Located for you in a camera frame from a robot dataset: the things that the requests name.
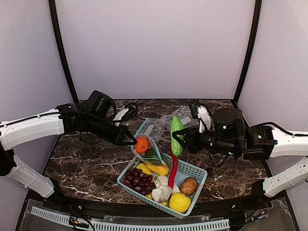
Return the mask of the orange fruit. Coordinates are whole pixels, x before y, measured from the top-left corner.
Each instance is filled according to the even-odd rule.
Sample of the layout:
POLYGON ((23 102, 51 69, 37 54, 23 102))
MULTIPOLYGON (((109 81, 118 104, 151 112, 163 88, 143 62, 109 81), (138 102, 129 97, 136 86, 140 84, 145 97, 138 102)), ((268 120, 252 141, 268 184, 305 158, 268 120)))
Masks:
POLYGON ((144 136, 140 136, 140 137, 137 137, 136 140, 137 140, 137 143, 134 146, 134 149, 136 150, 136 152, 138 154, 146 153, 150 147, 148 138, 144 136))

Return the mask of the green cucumber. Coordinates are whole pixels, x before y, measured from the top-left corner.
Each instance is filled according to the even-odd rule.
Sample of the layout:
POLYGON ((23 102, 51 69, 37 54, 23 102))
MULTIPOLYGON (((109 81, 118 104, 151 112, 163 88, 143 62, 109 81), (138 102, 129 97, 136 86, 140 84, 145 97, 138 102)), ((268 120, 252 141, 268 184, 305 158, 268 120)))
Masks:
POLYGON ((177 157, 180 157, 184 152, 183 147, 181 146, 181 144, 178 142, 177 139, 180 139, 183 141, 184 136, 178 134, 178 135, 175 135, 176 138, 174 138, 173 133, 183 130, 183 129, 184 129, 184 125, 181 119, 177 117, 176 115, 174 115, 171 121, 171 126, 170 126, 171 150, 172 150, 172 153, 177 157))

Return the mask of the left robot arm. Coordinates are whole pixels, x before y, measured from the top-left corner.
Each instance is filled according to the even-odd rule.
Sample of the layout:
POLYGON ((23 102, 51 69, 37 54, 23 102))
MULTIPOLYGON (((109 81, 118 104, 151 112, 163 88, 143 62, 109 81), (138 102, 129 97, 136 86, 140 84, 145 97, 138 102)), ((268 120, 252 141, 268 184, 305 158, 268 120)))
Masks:
POLYGON ((40 138, 71 132, 89 132, 117 146, 135 145, 137 140, 127 126, 121 124, 136 115, 129 107, 107 118, 114 100, 108 95, 93 91, 89 98, 76 104, 63 104, 42 114, 0 124, 0 175, 29 188, 41 197, 53 199, 63 193, 56 181, 47 178, 25 164, 14 147, 40 138))

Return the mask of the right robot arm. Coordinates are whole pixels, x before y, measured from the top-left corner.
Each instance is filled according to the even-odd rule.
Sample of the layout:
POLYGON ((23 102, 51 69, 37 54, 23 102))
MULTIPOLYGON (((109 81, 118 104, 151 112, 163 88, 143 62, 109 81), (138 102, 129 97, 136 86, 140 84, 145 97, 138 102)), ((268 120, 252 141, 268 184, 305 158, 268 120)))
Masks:
POLYGON ((308 134, 287 131, 273 122, 246 127, 240 109, 219 108, 212 115, 214 130, 190 127, 171 133, 180 145, 194 154, 202 149, 245 160, 268 160, 279 156, 302 159, 279 174, 252 185, 254 197, 274 197, 279 192, 308 179, 308 134))

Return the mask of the green avocado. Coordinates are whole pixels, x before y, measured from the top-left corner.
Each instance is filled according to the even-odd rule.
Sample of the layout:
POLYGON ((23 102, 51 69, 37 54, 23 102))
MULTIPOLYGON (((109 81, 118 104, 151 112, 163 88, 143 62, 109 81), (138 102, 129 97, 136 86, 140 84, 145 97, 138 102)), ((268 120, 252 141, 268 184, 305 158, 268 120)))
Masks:
POLYGON ((153 162, 153 161, 160 161, 160 158, 158 157, 158 154, 154 148, 149 148, 145 154, 144 158, 147 161, 153 162))

